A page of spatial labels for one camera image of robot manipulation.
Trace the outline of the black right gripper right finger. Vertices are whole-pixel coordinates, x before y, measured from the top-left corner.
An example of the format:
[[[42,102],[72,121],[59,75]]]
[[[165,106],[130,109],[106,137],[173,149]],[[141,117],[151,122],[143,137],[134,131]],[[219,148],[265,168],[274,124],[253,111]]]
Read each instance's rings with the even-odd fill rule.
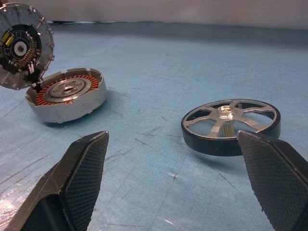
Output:
[[[289,143],[240,130],[251,188],[275,231],[308,231],[308,161]]]

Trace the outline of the spoked silver rotor wheel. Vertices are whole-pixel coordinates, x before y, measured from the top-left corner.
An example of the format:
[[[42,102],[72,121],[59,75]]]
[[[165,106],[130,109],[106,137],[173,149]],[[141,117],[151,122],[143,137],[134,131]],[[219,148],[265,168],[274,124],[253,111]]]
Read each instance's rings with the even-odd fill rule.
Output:
[[[206,135],[192,132],[190,127],[202,121],[214,122]],[[185,143],[193,150],[211,156],[241,156],[234,123],[249,126],[254,133],[279,138],[281,113],[273,105],[252,99],[227,99],[200,105],[181,120]]]

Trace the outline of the silver motor cover circuit board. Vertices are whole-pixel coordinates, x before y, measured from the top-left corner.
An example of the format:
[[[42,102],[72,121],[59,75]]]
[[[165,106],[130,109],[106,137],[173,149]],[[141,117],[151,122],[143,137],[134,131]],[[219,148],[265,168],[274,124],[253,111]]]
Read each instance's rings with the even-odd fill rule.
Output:
[[[53,50],[52,28],[36,8],[0,0],[0,86],[40,91]]]

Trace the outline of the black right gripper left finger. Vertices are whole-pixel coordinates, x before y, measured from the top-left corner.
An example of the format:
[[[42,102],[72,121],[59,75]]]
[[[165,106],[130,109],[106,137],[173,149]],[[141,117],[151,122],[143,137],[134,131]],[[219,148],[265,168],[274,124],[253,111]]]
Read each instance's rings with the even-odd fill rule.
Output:
[[[4,231],[87,231],[101,189],[108,142],[108,131],[100,131],[71,143]]]

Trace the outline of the grey motor stator copper windings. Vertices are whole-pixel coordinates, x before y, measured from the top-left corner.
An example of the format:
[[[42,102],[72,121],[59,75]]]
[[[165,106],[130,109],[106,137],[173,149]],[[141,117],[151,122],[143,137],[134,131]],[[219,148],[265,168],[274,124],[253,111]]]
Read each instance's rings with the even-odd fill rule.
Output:
[[[43,122],[64,123],[90,114],[106,100],[103,74],[96,69],[75,68],[43,79],[42,90],[29,88],[26,101]]]

